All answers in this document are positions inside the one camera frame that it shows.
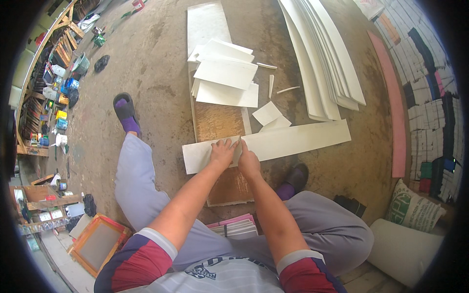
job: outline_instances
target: leg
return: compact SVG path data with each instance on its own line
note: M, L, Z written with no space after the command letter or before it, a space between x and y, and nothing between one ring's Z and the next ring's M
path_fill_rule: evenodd
M286 202L306 243L323 254L326 266L335 275L346 273L370 254L373 234L356 215L334 201L310 191L303 191ZM264 236L235 243L241 255L247 255L271 269L273 259Z
M147 226L168 204L166 192L155 189L151 148L127 134L117 164L115 197L126 218L137 231ZM227 238L212 232L196 220L186 242L173 262L175 270L213 256L233 255Z

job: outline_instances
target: concrete floor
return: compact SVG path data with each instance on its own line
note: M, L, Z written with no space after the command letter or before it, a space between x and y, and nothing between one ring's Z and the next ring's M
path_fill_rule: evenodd
M185 174L181 146L195 142L186 63L186 10L204 2L207 0L149 0L142 11L121 19L133 9L131 1L114 0L96 23L106 26L103 47L93 48L89 32L77 49L77 53L86 53L91 66L80 80L80 100L68 114L70 152L64 155L58 150L56 162L51 150L46 173L58 168L66 176L68 158L69 190L92 193L99 212L125 225L129 223L114 198L113 182L124 132L112 100L123 91L132 95L142 140L153 149L156 188L174 196L191 178ZM302 85L278 2L222 0L222 4L233 43L253 49L254 62L279 67L274 72L259 68L256 73L259 105L268 100L269 74L275 74L273 92ZM391 178L392 125L386 85L366 30L380 34L353 1L323 4L349 50L367 106L360 106L359 112L340 108L342 118L348 121L351 142L261 165L267 182L275 188L289 166L298 159L304 161L311 172L306 190L331 199L335 195L356 198L367 206L363 219L370 225L384 216L397 181ZM111 56L109 64L95 73L92 66L106 54ZM272 100L293 126L313 122L307 118L302 89L274 94ZM253 132L259 131L261 125L252 117L250 122ZM254 212L253 203L204 208L199 219L208 224L246 212Z

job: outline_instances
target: foot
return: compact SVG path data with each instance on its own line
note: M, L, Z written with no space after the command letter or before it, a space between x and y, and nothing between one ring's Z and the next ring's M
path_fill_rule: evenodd
M275 192L281 200L289 200L306 186L309 173L309 169L305 163L296 163L284 179L282 185L280 185Z
M126 104L127 104L127 101L122 98L119 101L117 101L117 103L115 104L115 107L120 108L120 107L122 107ZM135 132L137 134L137 136L140 134L140 127L138 126L138 124L135 121L134 117L128 117L128 118L122 119L120 121L121 121L121 124L122 124L122 128L124 128L124 131L126 133Z

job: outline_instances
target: paint can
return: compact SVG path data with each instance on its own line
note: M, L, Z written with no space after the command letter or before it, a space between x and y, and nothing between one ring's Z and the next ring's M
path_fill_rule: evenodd
M132 5L134 6L135 11L140 11L145 7L145 4L142 0L134 0Z

